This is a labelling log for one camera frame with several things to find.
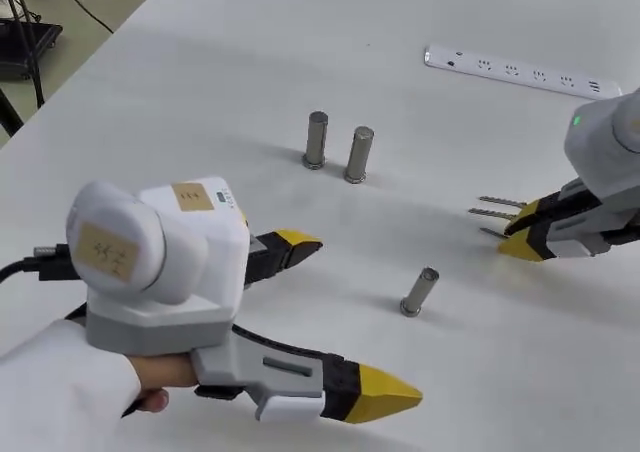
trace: gray plastic housing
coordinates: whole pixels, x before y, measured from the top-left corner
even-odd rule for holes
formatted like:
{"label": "gray plastic housing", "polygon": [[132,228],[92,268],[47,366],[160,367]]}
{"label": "gray plastic housing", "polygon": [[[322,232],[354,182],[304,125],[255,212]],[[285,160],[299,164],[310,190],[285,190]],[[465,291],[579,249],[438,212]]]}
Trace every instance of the gray plastic housing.
{"label": "gray plastic housing", "polygon": [[241,386],[262,414],[273,396],[321,398],[322,360],[264,346],[236,333],[218,346],[191,353],[201,385]]}

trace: lab coat sleeve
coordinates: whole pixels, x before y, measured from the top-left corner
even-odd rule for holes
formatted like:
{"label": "lab coat sleeve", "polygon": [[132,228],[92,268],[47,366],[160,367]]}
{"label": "lab coat sleeve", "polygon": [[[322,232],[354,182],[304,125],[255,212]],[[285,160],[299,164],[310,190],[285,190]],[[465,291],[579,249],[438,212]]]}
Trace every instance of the lab coat sleeve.
{"label": "lab coat sleeve", "polygon": [[60,320],[0,358],[0,450],[102,450],[140,392],[129,360]]}

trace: paper label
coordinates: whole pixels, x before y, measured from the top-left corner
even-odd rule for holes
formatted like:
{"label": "paper label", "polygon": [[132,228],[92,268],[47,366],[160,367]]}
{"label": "paper label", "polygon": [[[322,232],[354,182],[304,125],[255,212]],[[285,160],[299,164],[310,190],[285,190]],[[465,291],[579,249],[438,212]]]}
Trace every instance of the paper label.
{"label": "paper label", "polygon": [[173,184],[173,193],[176,194],[178,205],[183,212],[196,210],[213,210],[213,203],[204,188],[197,182]]}
{"label": "paper label", "polygon": [[85,222],[80,228],[74,258],[84,265],[129,283],[139,253],[138,244]]}

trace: tripod leg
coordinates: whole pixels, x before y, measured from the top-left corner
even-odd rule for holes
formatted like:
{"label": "tripod leg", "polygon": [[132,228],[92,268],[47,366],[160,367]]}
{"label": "tripod leg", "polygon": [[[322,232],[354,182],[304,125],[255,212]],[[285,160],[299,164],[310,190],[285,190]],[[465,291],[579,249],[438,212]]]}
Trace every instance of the tripod leg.
{"label": "tripod leg", "polygon": [[7,131],[9,137],[16,135],[16,132],[24,125],[18,112],[13,108],[2,89],[0,89],[0,125]]}

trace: power strip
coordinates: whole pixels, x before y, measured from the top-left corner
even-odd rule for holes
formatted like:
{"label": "power strip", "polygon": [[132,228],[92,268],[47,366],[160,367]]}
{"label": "power strip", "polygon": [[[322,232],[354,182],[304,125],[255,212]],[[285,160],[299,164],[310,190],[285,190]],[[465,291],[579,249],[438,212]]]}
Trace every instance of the power strip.
{"label": "power strip", "polygon": [[432,45],[426,50],[424,63],[438,69],[453,70],[463,74],[526,85],[536,89],[552,90],[587,99],[611,99],[622,94],[618,84],[610,80],[559,72],[524,62],[501,59],[477,52],[464,52],[439,45]]}

